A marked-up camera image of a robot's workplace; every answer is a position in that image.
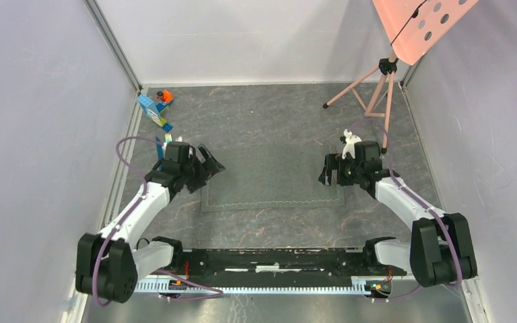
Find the grey cloth napkin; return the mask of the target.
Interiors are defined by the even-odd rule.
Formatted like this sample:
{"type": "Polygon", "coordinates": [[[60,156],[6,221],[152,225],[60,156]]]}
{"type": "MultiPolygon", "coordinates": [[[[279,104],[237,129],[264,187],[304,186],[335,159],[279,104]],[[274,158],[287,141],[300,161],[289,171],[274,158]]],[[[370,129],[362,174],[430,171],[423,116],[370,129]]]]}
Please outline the grey cloth napkin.
{"type": "Polygon", "coordinates": [[[214,152],[225,170],[201,190],[204,213],[266,208],[341,207],[340,186],[318,181],[328,145],[259,145],[214,152]]]}

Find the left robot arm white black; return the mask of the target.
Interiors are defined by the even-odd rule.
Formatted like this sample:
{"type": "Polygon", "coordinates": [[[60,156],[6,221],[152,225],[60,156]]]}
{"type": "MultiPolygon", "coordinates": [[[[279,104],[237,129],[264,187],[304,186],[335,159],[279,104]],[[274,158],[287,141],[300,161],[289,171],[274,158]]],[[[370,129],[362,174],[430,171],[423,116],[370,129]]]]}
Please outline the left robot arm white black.
{"type": "Polygon", "coordinates": [[[224,170],[203,144],[165,144],[163,156],[144,176],[133,200],[98,233],[80,237],[76,291],[91,295],[100,306],[125,303],[141,279],[157,271],[173,275],[184,269],[181,241],[157,237],[143,248],[136,245],[155,216],[182,189],[194,193],[224,170]]]}

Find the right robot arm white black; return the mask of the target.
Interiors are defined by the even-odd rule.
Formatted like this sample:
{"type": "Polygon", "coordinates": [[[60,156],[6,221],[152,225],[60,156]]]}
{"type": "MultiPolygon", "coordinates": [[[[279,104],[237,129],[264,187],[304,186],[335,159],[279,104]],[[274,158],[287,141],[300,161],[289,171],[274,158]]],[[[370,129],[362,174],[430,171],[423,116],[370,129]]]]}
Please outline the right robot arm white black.
{"type": "Polygon", "coordinates": [[[478,275],[469,223],[461,213],[447,213],[421,198],[394,170],[385,168],[380,145],[361,141],[341,153],[328,153],[319,182],[325,186],[359,186],[387,206],[411,231],[396,238],[368,240],[362,266],[378,275],[388,266],[411,273],[422,287],[452,284],[478,275]]]}

